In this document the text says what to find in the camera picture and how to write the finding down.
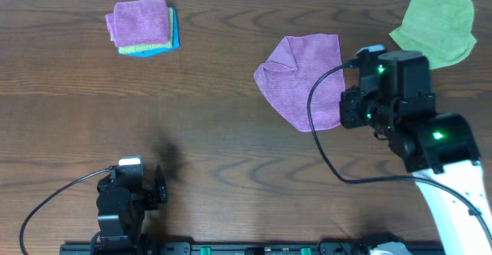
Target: wood grain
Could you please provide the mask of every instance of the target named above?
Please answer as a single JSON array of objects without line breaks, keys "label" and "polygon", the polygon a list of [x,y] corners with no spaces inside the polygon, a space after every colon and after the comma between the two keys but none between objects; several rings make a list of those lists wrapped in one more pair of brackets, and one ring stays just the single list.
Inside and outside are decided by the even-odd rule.
[{"label": "wood grain", "polygon": [[[346,186],[261,95],[253,72],[285,35],[339,34],[342,60],[383,42],[410,0],[167,0],[182,47],[153,58],[118,55],[105,14],[131,0],[0,0],[0,253],[19,254],[18,230],[69,181],[140,154],[165,166],[170,200],[149,214],[156,237],[196,241],[318,241],[391,230],[437,240],[412,184]],[[473,0],[470,57],[433,72],[441,111],[474,129],[492,189],[492,0]],[[347,86],[357,72],[345,70]],[[369,128],[321,133],[348,177],[404,174]],[[26,231],[31,254],[98,231],[97,179],[41,209]]]}]

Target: folded towel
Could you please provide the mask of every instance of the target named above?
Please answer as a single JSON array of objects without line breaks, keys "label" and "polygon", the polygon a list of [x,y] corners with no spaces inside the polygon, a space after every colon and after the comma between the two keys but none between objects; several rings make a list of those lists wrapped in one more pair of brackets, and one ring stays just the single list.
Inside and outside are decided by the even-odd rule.
[{"label": "folded towel", "polygon": [[140,52],[140,51],[150,51],[156,48],[172,48],[172,29],[173,29],[173,13],[174,9],[173,8],[168,8],[168,14],[169,14],[169,41],[162,45],[162,44],[140,44],[140,45],[129,45],[129,46],[123,46],[118,48],[118,52],[121,55],[126,55],[130,53],[135,53],[135,52]]},{"label": "folded towel", "polygon": [[169,14],[165,0],[118,2],[106,15],[108,30],[116,47],[162,44],[169,41]]},{"label": "folded towel", "polygon": [[156,48],[150,51],[140,51],[131,54],[126,54],[128,56],[134,57],[150,57],[152,55],[158,55],[166,51],[172,51],[180,47],[179,44],[179,29],[178,29],[178,16],[176,15],[176,10],[173,10],[173,25],[172,25],[172,47],[171,48]]},{"label": "folded towel", "polygon": [[430,68],[465,59],[477,40],[471,34],[471,0],[411,0],[401,27],[390,33],[404,50],[421,51]]},{"label": "folded towel", "polygon": [[[322,74],[341,65],[338,35],[286,36],[254,73],[271,106],[299,131],[311,131],[306,105],[309,91]],[[315,91],[311,112],[316,130],[340,124],[343,71],[328,76]]]}]

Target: green led light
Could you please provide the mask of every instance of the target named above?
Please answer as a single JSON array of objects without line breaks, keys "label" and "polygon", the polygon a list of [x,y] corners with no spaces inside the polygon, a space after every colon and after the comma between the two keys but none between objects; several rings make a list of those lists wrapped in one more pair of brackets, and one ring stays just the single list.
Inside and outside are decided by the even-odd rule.
[{"label": "green led light", "polygon": [[379,71],[380,74],[382,74],[383,71],[386,70],[386,68],[384,68],[383,65],[379,65],[379,66],[377,66],[377,70]]},{"label": "green led light", "polygon": [[440,140],[440,139],[444,138],[444,135],[439,131],[434,132],[432,134],[432,136],[434,136],[434,139],[436,139],[436,140]]}]

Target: pink towel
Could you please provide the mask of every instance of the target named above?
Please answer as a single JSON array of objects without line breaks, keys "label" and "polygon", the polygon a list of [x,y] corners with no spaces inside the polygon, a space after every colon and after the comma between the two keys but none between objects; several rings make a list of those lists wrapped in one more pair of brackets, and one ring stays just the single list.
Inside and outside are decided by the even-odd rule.
[{"label": "pink towel", "polygon": [[115,45],[166,44],[169,15],[165,0],[118,2],[113,14],[106,15]]},{"label": "pink towel", "polygon": [[[311,131],[306,105],[309,91],[322,74],[341,65],[338,35],[286,36],[254,73],[261,93],[297,130]],[[311,100],[316,130],[340,124],[340,94],[345,89],[342,70],[324,79]]]}]

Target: green towel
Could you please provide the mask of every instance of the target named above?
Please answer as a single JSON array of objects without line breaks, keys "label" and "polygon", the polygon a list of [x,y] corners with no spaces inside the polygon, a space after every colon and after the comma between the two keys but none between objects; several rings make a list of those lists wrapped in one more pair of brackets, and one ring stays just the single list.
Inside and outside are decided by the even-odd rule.
[{"label": "green towel", "polygon": [[471,34],[471,0],[411,0],[401,26],[390,33],[403,50],[421,51],[431,69],[465,59],[477,40]]},{"label": "green towel", "polygon": [[157,48],[171,48],[172,47],[172,31],[173,31],[173,15],[174,9],[168,8],[169,10],[169,41],[166,44],[140,44],[140,45],[129,45],[118,48],[118,52],[122,55],[131,54],[134,52],[150,51]]}]

